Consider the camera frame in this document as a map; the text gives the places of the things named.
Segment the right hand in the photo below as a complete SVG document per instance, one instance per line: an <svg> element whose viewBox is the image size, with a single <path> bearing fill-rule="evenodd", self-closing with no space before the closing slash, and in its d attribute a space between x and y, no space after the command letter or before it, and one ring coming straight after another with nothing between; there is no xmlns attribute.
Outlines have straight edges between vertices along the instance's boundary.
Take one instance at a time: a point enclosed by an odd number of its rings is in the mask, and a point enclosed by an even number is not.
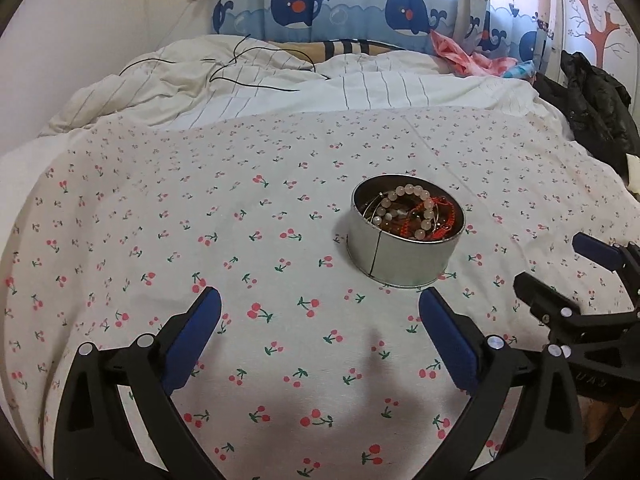
<svg viewBox="0 0 640 480"><path fill-rule="evenodd" d="M615 404L604 403L597 400L578 396L580 412L582 413L582 426L587 443L594 442L604 431L605 425L614 415L622 415L626 422L634 414L638 404L629 408L621 408Z"/></svg>

